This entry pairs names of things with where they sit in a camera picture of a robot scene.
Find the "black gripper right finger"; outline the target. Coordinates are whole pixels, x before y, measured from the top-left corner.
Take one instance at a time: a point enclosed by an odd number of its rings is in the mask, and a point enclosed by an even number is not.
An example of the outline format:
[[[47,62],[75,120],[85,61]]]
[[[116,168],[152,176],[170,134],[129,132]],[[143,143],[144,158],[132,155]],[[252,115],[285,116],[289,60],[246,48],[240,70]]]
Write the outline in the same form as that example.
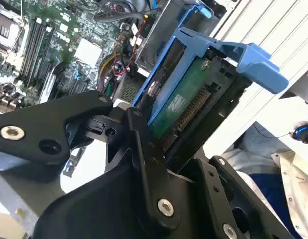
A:
[[[213,239],[291,239],[293,236],[220,156],[192,160],[201,211]]]

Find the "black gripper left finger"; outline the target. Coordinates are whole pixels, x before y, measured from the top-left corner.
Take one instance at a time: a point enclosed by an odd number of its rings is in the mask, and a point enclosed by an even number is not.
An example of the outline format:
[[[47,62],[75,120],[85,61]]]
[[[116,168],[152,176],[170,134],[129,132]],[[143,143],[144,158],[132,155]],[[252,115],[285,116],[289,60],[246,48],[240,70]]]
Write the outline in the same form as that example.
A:
[[[162,150],[145,114],[135,107],[114,107],[97,90],[1,114],[0,172],[52,181],[71,150],[90,139],[107,143],[118,157],[131,154],[142,223],[151,229],[175,229],[180,215]]]

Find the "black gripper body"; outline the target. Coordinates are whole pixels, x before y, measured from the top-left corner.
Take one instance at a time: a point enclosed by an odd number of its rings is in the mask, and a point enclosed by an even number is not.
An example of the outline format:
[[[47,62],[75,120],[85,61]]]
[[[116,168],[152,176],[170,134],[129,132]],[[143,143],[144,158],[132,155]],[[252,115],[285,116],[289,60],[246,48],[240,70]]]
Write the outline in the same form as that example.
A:
[[[208,164],[168,173],[161,151],[134,148],[112,170],[53,202],[35,239],[201,239],[208,232]]]

